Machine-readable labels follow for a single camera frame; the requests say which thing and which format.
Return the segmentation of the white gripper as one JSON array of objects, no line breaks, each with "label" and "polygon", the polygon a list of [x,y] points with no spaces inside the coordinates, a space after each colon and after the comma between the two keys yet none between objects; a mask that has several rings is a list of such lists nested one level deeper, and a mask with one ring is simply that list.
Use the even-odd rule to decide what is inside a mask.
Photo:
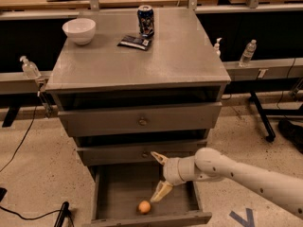
[{"label": "white gripper", "polygon": [[185,158],[167,158],[156,151],[151,156],[162,166],[165,181],[160,181],[151,196],[151,202],[160,202],[172,190],[173,186],[202,179],[202,171],[195,165],[193,156]]}]

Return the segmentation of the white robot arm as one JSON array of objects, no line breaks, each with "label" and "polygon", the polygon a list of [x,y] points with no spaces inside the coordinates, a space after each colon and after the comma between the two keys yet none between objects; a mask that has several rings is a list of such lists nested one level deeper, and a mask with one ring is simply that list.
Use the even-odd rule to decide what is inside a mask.
[{"label": "white robot arm", "polygon": [[184,158],[168,158],[155,151],[151,156],[163,166],[164,177],[151,202],[160,202],[180,184],[227,178],[303,218],[302,179],[234,161],[213,148],[200,148],[193,156]]}]

